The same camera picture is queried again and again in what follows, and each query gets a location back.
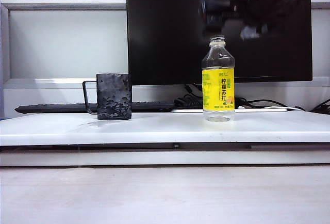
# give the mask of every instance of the light wood surface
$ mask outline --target light wood surface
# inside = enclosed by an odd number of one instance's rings
[[[1,224],[330,223],[330,166],[1,169]]]

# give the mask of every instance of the black keyboard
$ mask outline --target black keyboard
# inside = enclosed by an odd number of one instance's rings
[[[97,104],[91,103],[89,107],[96,111]],[[173,101],[132,102],[132,112],[164,112],[174,107]],[[25,105],[15,109],[19,113],[85,113],[85,104],[37,104]]]

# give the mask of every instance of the water bottle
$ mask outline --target water bottle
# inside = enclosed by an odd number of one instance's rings
[[[210,39],[210,50],[202,60],[203,115],[208,121],[234,120],[234,57],[225,49],[224,36]]]

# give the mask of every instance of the white wall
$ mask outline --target white wall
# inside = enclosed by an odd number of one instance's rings
[[[68,58],[75,57],[76,55],[82,56],[87,60],[88,57],[93,57],[91,54],[92,52],[87,49],[87,46],[89,45],[94,49],[99,48],[101,50],[99,56],[103,57],[103,62],[107,61],[106,57],[114,55],[115,58],[113,58],[114,61],[112,61],[113,64],[111,66],[116,65],[117,63],[115,62],[118,62],[121,63],[119,68],[123,69],[127,66],[127,53],[125,52],[127,49],[125,39],[126,23],[124,18],[121,19],[119,16],[113,15],[112,12],[113,11],[104,11],[102,14],[97,14],[98,12],[93,13],[93,11],[88,11],[84,16],[85,21],[80,20],[79,22],[74,23],[73,20],[79,20],[79,17],[81,17],[79,11],[37,11],[34,13],[24,11],[13,12],[13,16],[11,16],[12,26],[10,28],[10,32],[14,33],[10,38],[12,43],[10,48],[11,59],[13,60],[13,67],[11,69],[12,76],[44,77],[48,75],[48,77],[90,77],[87,67],[79,67],[79,70],[64,70],[62,72],[59,71],[58,65],[53,63],[56,57],[60,57],[65,58],[65,64]],[[98,20],[98,22],[93,22],[95,19],[101,19],[102,21],[100,22],[100,20]],[[76,31],[79,30],[80,27],[82,37],[71,37],[70,34],[76,34]],[[61,36],[61,34],[63,34],[62,39],[56,39],[61,45],[58,43],[52,43],[52,35],[50,34],[56,36]],[[104,41],[93,40],[89,37],[89,34],[96,38],[103,37]],[[116,36],[120,38],[120,41],[123,42],[120,42],[120,45],[113,40],[111,42],[112,38],[109,34],[116,34]],[[330,46],[328,45],[330,41],[330,9],[314,9],[312,11],[312,40],[314,76],[322,76],[325,78],[317,78],[313,83],[236,84],[236,95],[246,97],[250,100],[269,98],[283,102],[289,106],[299,105],[306,109],[311,109],[318,103],[330,98],[330,84],[328,78],[330,77]],[[75,56],[72,54],[73,51],[70,50],[70,44],[73,45],[72,41],[75,41],[74,44],[84,44],[82,50],[78,51],[78,54]],[[104,48],[105,41],[109,45],[107,49]],[[63,47],[63,49],[59,49],[59,51],[54,50],[54,48],[57,47]],[[52,67],[54,69],[56,68],[56,70],[49,71],[47,75],[42,75],[40,74],[42,73],[40,69],[20,69],[19,65],[21,63],[27,63],[32,66],[36,63],[35,60],[38,58],[42,62],[44,69],[47,68],[45,61],[48,60],[48,63],[53,63]],[[284,70],[292,70],[292,73],[294,73],[294,69],[286,69],[284,67]],[[14,87],[14,89],[7,87],[7,89],[4,90],[6,117],[18,116],[19,114],[16,113],[14,109],[20,105],[42,103],[82,103],[84,101],[80,85],[73,88],[62,88],[61,86],[54,85],[43,87],[42,89],[33,89],[33,87],[29,89],[29,86],[26,87],[22,85],[20,87]],[[95,101],[95,90],[90,89],[90,93],[92,94],[91,101]],[[138,87],[133,90],[133,101],[172,100],[183,96],[183,94],[185,94],[183,86],[163,86],[158,88]]]
[[[127,73],[126,11],[11,11],[11,78]]]

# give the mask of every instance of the black mug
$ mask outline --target black mug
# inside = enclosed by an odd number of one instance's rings
[[[95,83],[97,88],[97,112],[91,111],[87,98],[86,83]],[[132,84],[129,74],[100,73],[96,81],[84,81],[86,111],[99,120],[131,119]]]

